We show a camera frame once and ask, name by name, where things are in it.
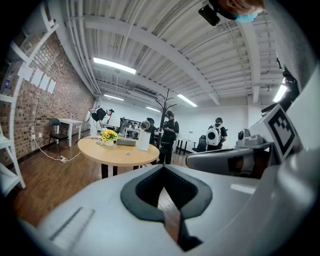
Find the person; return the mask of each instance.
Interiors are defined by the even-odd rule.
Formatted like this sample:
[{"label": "person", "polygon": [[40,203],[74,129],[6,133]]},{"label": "person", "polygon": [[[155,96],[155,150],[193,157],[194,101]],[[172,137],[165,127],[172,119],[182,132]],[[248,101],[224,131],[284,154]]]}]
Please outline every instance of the person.
[{"label": "person", "polygon": [[[305,36],[301,26],[289,13],[296,15],[308,9],[307,4],[292,2],[286,4],[285,0],[209,0],[214,11],[229,20],[250,22],[258,13],[266,10],[270,18],[276,44],[276,54],[284,71],[289,71],[297,80],[301,92],[317,67],[318,58]],[[317,10],[317,1],[312,2],[313,10]]]},{"label": "person", "polygon": [[168,111],[167,118],[168,122],[163,127],[163,136],[161,138],[162,148],[160,150],[159,162],[158,164],[163,164],[164,162],[167,165],[171,164],[171,156],[172,156],[172,146],[174,145],[174,141],[176,140],[176,134],[179,133],[179,124],[175,120],[175,115],[172,111]]},{"label": "person", "polygon": [[108,115],[109,120],[110,120],[112,113],[115,112],[112,108],[106,112],[99,106],[98,106],[97,110],[96,110],[96,108],[92,108],[89,111],[91,112],[91,116],[92,116],[93,120],[96,122],[99,121],[101,128],[104,128],[104,124],[102,123],[102,120],[105,118],[105,116]]},{"label": "person", "polygon": [[[216,120],[215,120],[215,124],[214,125],[210,125],[208,130],[211,129],[211,128],[218,128],[219,126],[222,126],[223,124],[223,120],[221,117],[218,117]],[[213,146],[213,145],[208,145],[206,151],[211,151],[211,150],[220,150],[222,148],[222,143],[225,142],[227,140],[227,130],[225,127],[221,127],[220,129],[221,131],[221,141],[220,143],[217,145],[217,146]]]},{"label": "person", "polygon": [[155,130],[156,130],[155,120],[153,120],[153,118],[151,118],[151,117],[148,117],[146,120],[149,121],[149,123],[150,123],[150,127],[145,130],[146,132],[150,133],[149,144],[155,145]]}]

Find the flower pot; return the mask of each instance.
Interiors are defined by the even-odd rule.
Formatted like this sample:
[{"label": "flower pot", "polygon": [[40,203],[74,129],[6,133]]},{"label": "flower pot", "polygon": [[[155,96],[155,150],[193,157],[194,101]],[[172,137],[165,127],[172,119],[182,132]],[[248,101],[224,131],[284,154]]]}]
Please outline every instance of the flower pot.
[{"label": "flower pot", "polygon": [[104,145],[105,146],[113,146],[114,145],[114,140],[113,139],[106,140],[104,142]]}]

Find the round wooden table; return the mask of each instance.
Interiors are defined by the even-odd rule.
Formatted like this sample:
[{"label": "round wooden table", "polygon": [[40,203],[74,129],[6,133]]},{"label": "round wooden table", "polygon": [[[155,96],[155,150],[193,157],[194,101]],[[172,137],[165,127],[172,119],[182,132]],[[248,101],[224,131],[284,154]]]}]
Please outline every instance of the round wooden table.
[{"label": "round wooden table", "polygon": [[87,158],[101,164],[102,178],[108,177],[108,165],[113,166],[113,175],[118,174],[118,166],[131,167],[138,169],[139,165],[144,165],[153,162],[159,156],[159,149],[153,145],[149,145],[148,151],[137,149],[136,146],[117,145],[101,146],[96,142],[101,136],[88,136],[82,138],[78,142],[80,152]]}]

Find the face mask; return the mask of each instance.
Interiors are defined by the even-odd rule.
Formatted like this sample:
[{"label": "face mask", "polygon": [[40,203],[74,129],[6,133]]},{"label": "face mask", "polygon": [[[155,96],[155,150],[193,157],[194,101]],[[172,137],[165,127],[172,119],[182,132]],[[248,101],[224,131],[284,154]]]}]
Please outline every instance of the face mask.
[{"label": "face mask", "polygon": [[245,22],[252,22],[257,16],[257,13],[254,14],[248,14],[248,15],[240,15],[240,14],[234,14],[233,15],[236,20],[240,23],[245,23]]}]

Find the white cylinder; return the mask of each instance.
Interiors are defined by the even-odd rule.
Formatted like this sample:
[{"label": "white cylinder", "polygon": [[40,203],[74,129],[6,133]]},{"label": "white cylinder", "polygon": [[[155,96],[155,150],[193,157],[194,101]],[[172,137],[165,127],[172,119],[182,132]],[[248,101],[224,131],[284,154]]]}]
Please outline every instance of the white cylinder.
[{"label": "white cylinder", "polygon": [[149,149],[149,141],[150,141],[150,132],[140,131],[138,146],[137,149],[141,151],[148,151]]}]

